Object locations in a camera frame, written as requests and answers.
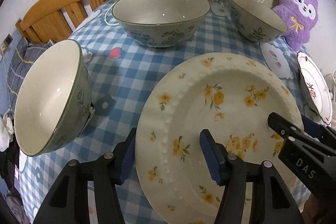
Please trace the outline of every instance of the yellow bow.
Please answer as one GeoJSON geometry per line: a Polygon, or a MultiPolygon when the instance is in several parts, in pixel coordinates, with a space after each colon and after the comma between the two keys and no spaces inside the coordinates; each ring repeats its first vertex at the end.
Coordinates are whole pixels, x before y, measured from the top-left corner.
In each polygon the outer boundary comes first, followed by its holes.
{"type": "Polygon", "coordinates": [[[291,27],[292,27],[292,28],[296,28],[296,32],[298,32],[298,29],[299,29],[299,28],[302,29],[302,30],[304,29],[303,24],[299,23],[295,16],[292,16],[292,17],[291,17],[291,20],[295,23],[295,24],[292,25],[291,27]]]}

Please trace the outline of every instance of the white cloth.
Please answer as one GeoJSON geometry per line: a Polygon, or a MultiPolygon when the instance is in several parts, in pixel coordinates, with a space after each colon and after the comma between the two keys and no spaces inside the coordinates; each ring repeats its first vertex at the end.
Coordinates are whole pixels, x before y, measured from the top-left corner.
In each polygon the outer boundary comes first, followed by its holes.
{"type": "Polygon", "coordinates": [[[3,118],[0,119],[0,151],[4,152],[8,147],[9,143],[13,141],[14,127],[12,120],[8,117],[7,111],[3,118]]]}

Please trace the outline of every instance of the plate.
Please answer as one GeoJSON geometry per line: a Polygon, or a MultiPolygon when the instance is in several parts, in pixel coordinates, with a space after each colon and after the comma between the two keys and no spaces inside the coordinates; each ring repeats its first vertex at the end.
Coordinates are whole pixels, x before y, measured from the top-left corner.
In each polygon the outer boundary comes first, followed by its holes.
{"type": "MultiPolygon", "coordinates": [[[[211,180],[205,163],[204,128],[245,161],[270,160],[290,185],[295,176],[277,156],[282,140],[267,125],[273,111],[303,129],[291,93],[254,60],[217,52],[175,67],[154,88],[137,127],[136,170],[150,205],[171,224],[214,222],[224,187],[211,180]]],[[[243,224],[251,196],[248,183],[243,224]]]]}
{"type": "Polygon", "coordinates": [[[300,68],[302,93],[309,107],[329,125],[333,109],[327,83],[317,65],[307,54],[301,51],[298,52],[297,61],[300,68]]]}

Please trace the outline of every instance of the table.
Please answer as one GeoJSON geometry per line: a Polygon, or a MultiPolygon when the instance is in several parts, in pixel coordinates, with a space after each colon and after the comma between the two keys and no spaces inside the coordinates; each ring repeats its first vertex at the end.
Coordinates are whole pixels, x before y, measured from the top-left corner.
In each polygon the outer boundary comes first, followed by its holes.
{"type": "MultiPolygon", "coordinates": [[[[208,52],[231,52],[267,66],[260,44],[241,37],[227,16],[209,12],[192,39],[168,49],[154,49],[140,46],[121,26],[105,24],[104,15],[111,4],[112,0],[102,4],[69,37],[77,40],[83,48],[92,84],[95,116],[83,133],[66,147],[37,157],[26,157],[21,153],[21,194],[32,222],[66,163],[71,159],[79,162],[96,160],[124,141],[130,129],[137,126],[142,108],[155,85],[176,65],[208,52]]],[[[288,78],[285,75],[282,80],[293,94],[300,112],[305,114],[307,107],[298,84],[296,52],[283,38],[270,44],[280,49],[283,61],[288,62],[292,76],[288,78]]],[[[117,186],[117,193],[126,223],[164,223],[144,196],[135,167],[124,185],[117,186]]],[[[306,200],[309,193],[302,183],[297,184],[293,191],[298,204],[306,200]]],[[[90,220],[97,223],[92,183],[88,187],[88,196],[90,220]]]]}

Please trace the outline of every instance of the tablecloth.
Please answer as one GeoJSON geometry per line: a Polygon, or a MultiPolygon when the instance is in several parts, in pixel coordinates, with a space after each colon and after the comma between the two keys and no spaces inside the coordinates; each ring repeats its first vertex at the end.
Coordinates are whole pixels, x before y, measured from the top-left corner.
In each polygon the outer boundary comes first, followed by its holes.
{"type": "MultiPolygon", "coordinates": [[[[305,114],[306,103],[298,84],[296,52],[284,38],[266,46],[248,42],[239,35],[229,15],[217,16],[209,12],[189,41],[167,49],[147,48],[128,37],[121,26],[105,24],[105,11],[111,4],[112,0],[102,4],[69,37],[77,40],[83,49],[92,84],[92,101],[96,107],[93,119],[78,138],[62,149],[37,157],[26,157],[21,153],[22,200],[32,222],[66,163],[71,159],[79,162],[96,160],[124,141],[130,129],[137,126],[142,108],[155,85],[176,65],[194,56],[231,52],[271,66],[294,96],[300,112],[305,114]],[[275,66],[265,61],[272,56],[275,66]]],[[[117,193],[126,223],[164,223],[144,196],[135,167],[124,185],[117,186],[117,193]]],[[[92,183],[88,194],[90,220],[97,223],[92,183]]],[[[293,196],[298,204],[308,195],[304,185],[296,185],[293,196]]]]}

